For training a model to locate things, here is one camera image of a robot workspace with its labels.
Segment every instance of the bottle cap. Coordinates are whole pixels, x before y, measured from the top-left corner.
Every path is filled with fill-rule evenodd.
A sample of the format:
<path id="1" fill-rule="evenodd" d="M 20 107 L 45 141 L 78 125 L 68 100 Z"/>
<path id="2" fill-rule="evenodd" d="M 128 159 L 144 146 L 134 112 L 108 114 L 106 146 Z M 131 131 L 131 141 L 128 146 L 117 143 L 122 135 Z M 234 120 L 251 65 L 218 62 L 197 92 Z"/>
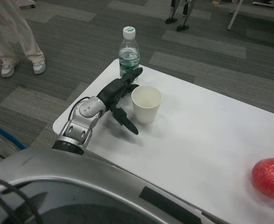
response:
<path id="1" fill-rule="evenodd" d="M 132 40 L 136 36 L 136 30 L 134 27 L 124 27 L 123 28 L 123 37 L 127 40 Z"/>

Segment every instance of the black cable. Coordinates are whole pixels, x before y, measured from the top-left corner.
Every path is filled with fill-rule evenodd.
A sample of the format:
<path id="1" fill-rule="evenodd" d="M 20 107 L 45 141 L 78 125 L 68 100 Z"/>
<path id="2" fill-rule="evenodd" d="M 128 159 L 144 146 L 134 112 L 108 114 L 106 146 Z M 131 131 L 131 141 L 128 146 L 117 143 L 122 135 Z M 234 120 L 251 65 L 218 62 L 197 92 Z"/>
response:
<path id="1" fill-rule="evenodd" d="M 14 220 L 13 223 L 15 223 L 15 224 L 23 224 L 23 222 L 16 215 L 16 213 L 3 201 L 3 199 L 1 197 L 0 197 L 0 206 Z"/>
<path id="2" fill-rule="evenodd" d="M 34 204 L 30 201 L 30 199 L 23 192 L 21 192 L 15 186 L 13 186 L 13 185 L 11 185 L 11 184 L 3 181 L 3 180 L 0 180 L 0 184 L 7 187 L 10 190 L 12 190 L 14 193 L 18 194 L 22 199 L 24 199 L 24 201 L 28 204 L 28 206 L 32 210 L 32 212 L 33 212 L 33 214 L 36 218 L 37 224 L 43 224 L 42 218 L 40 217 L 36 207 L 34 206 Z"/>
<path id="3" fill-rule="evenodd" d="M 70 111 L 70 114 L 68 115 L 68 120 L 70 120 L 70 117 L 71 117 L 71 114 L 72 114 L 72 112 L 73 112 L 73 109 L 75 109 L 75 107 L 77 106 L 77 104 L 78 104 L 79 102 L 81 102 L 83 99 L 90 99 L 90 97 L 83 97 L 83 98 L 81 98 L 80 100 L 78 100 L 78 101 L 74 104 L 74 106 L 72 107 L 72 109 L 71 109 L 71 111 Z"/>

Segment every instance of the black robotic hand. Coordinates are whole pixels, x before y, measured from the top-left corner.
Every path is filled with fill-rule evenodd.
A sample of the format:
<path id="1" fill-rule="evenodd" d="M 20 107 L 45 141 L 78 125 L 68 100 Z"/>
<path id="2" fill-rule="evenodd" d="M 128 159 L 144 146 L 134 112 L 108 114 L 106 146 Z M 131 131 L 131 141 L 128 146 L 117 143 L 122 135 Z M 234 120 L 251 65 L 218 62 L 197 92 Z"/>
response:
<path id="1" fill-rule="evenodd" d="M 122 108 L 117 108 L 116 106 L 122 97 L 132 92 L 136 87 L 139 86 L 132 83 L 142 72 L 143 68 L 138 68 L 125 73 L 122 78 L 118 78 L 110 82 L 97 95 L 97 97 L 105 104 L 106 110 L 110 110 L 112 112 L 113 117 L 118 121 L 118 123 L 120 125 L 124 125 L 134 134 L 139 134 L 138 129 L 126 117 L 126 112 Z"/>

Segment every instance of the floor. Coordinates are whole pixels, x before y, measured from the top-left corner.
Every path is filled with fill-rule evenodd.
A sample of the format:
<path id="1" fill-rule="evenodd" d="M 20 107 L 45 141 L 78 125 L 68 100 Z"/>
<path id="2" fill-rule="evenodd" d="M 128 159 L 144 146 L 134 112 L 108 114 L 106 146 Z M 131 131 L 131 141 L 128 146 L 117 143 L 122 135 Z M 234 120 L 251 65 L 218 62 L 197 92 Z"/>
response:
<path id="1" fill-rule="evenodd" d="M 0 127 L 28 146 L 51 148 L 53 122 L 118 57 L 128 25 L 136 28 L 142 65 L 274 113 L 274 9 L 251 2 L 227 31 L 231 4 L 197 0 L 190 29 L 181 33 L 178 22 L 164 23 L 170 0 L 47 0 L 22 7 L 47 70 L 34 75 L 0 25 L 20 59 L 13 77 L 0 77 Z"/>

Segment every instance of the apple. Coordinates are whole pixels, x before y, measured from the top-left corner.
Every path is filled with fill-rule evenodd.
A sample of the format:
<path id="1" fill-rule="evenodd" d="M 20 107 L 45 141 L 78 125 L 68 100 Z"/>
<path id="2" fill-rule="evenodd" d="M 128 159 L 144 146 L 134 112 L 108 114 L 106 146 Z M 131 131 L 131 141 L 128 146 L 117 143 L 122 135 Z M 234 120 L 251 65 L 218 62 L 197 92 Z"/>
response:
<path id="1" fill-rule="evenodd" d="M 274 199 L 274 158 L 256 163 L 252 170 L 252 182 L 262 194 Z"/>

